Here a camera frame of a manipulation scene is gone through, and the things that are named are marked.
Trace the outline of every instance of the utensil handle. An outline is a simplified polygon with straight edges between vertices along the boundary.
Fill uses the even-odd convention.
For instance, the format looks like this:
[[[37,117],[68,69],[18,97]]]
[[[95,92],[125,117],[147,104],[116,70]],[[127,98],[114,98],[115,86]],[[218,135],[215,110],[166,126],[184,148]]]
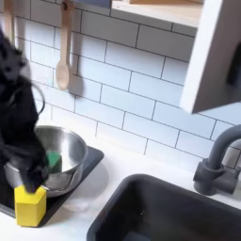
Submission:
[[[62,26],[60,30],[60,61],[66,64],[70,63],[71,51],[71,30],[72,30],[72,11],[73,3],[70,0],[64,0],[61,4]]]
[[[14,36],[14,15],[12,0],[5,0],[4,2],[4,19],[5,19],[5,34],[12,44],[15,43]]]

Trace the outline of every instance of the wooden shelf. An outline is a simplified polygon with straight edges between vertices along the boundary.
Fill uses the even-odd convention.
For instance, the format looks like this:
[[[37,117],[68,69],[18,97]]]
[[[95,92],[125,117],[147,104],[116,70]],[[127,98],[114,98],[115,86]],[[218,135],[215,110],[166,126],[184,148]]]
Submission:
[[[132,4],[129,4],[128,0],[114,0],[112,8],[197,27],[201,17],[202,4],[191,0],[136,0]]]

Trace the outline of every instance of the black tray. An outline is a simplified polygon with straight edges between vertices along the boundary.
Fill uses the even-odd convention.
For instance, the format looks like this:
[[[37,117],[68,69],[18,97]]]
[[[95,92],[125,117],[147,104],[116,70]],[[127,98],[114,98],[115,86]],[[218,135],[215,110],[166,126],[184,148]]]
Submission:
[[[103,158],[104,154],[101,151],[88,147],[88,157],[84,164],[83,176],[79,185],[86,179],[86,177]],[[42,227],[48,222],[58,208],[66,201],[67,198],[70,197],[73,191],[60,197],[47,199],[47,211],[38,228]],[[15,218],[14,193],[13,189],[8,185],[3,167],[0,167],[0,212]]]

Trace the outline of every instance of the cabinet door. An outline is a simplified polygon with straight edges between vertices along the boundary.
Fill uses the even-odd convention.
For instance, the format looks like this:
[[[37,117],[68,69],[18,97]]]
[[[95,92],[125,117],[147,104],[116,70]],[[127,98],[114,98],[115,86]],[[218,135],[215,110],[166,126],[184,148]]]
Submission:
[[[241,88],[228,83],[241,42],[241,0],[205,0],[181,107],[189,113],[238,102]]]
[[[90,4],[102,8],[111,8],[112,0],[73,0],[73,2]]]

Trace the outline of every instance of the wooden spoon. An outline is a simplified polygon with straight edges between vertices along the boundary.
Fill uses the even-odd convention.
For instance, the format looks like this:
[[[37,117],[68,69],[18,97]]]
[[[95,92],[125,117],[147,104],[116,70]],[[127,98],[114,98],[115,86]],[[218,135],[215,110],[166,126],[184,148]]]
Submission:
[[[56,66],[56,81],[60,89],[63,89],[63,90],[68,87],[72,76],[71,65],[70,65],[70,51],[71,51],[71,31],[72,31],[71,13],[73,9],[74,9],[74,6],[72,1],[64,0],[62,2],[60,60]]]
[[[12,44],[15,44],[14,36],[14,15],[12,0],[5,0],[4,2],[4,20],[5,20],[5,34]]]

